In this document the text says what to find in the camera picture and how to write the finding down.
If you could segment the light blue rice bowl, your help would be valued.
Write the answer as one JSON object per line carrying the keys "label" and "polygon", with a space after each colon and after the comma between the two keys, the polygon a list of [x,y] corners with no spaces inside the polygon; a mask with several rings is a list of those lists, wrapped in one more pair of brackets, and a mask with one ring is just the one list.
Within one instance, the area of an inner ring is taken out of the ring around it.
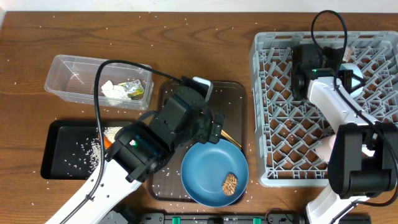
{"label": "light blue rice bowl", "polygon": [[352,98],[359,96],[366,84],[363,73],[359,67],[353,63],[341,64],[338,71],[338,78]]}

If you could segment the wooden chopstick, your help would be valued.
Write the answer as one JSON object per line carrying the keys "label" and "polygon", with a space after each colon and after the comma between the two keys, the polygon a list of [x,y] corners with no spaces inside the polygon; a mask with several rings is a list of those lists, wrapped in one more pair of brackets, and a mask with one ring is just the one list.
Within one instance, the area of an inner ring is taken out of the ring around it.
{"label": "wooden chopstick", "polygon": [[231,142],[232,144],[234,144],[236,147],[242,149],[242,145],[240,145],[240,143],[238,143],[235,139],[233,139],[226,131],[224,131],[223,129],[221,130],[221,136],[223,138],[225,138],[226,140],[228,140],[229,142]]}

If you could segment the large blue plate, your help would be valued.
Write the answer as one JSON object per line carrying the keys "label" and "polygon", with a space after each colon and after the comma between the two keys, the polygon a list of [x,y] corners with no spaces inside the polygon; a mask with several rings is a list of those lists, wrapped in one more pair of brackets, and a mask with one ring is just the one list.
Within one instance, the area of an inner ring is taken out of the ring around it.
{"label": "large blue plate", "polygon": [[[235,192],[226,195],[222,186],[230,174],[238,183]],[[194,201],[207,207],[225,207],[244,195],[249,168],[242,151],[222,139],[217,144],[194,144],[183,158],[180,175],[185,191]]]}

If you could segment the brown mushroom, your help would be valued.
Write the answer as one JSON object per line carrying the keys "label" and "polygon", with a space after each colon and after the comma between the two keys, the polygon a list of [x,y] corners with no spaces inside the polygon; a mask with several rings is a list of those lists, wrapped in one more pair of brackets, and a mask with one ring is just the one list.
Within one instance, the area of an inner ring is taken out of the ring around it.
{"label": "brown mushroom", "polygon": [[238,178],[233,173],[229,173],[223,182],[222,190],[225,195],[232,196],[236,192],[237,185]]}

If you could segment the pink cup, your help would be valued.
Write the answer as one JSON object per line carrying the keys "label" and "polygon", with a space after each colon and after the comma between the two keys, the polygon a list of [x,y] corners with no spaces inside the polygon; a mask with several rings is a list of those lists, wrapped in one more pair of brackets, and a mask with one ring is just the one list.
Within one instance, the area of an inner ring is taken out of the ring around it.
{"label": "pink cup", "polygon": [[317,156],[326,163],[329,163],[335,140],[336,140],[335,134],[325,137],[320,140],[319,144],[315,148]]}

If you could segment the white napkin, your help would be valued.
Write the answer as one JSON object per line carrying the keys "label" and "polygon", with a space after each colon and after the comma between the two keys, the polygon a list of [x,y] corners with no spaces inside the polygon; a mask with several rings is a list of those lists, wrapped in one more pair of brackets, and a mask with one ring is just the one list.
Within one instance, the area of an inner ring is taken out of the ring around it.
{"label": "white napkin", "polygon": [[130,97],[127,95],[126,88],[119,85],[113,85],[113,83],[108,80],[102,87],[101,92],[106,97],[107,101],[111,106],[116,106],[123,101],[129,101]]}

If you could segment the orange carrot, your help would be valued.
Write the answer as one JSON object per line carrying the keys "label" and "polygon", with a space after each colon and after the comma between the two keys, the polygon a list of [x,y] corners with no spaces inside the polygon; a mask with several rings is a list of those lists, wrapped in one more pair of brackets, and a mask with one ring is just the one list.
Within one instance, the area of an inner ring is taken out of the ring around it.
{"label": "orange carrot", "polygon": [[104,148],[108,149],[112,145],[112,142],[106,137],[105,134],[103,134],[103,139],[104,139]]}

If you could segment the green snack wrapper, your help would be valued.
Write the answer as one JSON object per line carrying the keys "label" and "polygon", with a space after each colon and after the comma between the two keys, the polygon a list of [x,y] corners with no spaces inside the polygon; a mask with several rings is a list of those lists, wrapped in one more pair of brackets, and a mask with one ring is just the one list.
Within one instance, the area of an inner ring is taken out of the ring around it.
{"label": "green snack wrapper", "polygon": [[132,100],[141,100],[145,90],[140,80],[131,80],[129,82],[119,83],[117,87],[121,92]]}

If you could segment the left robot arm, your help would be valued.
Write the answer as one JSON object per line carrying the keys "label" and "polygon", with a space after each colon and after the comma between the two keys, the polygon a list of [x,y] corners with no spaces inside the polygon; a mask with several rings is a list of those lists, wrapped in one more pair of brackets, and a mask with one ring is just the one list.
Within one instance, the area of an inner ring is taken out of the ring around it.
{"label": "left robot arm", "polygon": [[99,223],[122,199],[167,165],[175,148],[193,140],[216,144],[224,116],[208,108],[212,85],[179,85],[162,111],[123,127],[79,191],[49,223]]}

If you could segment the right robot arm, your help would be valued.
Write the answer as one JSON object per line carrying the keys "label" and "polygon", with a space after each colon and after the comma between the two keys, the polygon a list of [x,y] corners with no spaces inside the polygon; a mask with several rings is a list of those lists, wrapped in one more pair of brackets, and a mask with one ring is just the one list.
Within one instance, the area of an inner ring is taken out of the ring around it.
{"label": "right robot arm", "polygon": [[316,148],[328,164],[328,185],[309,202],[301,223],[339,223],[357,205],[383,192],[397,199],[397,127],[382,123],[353,99],[365,84],[360,69],[343,62],[343,49],[302,44],[292,50],[292,95],[315,105],[334,130]]}

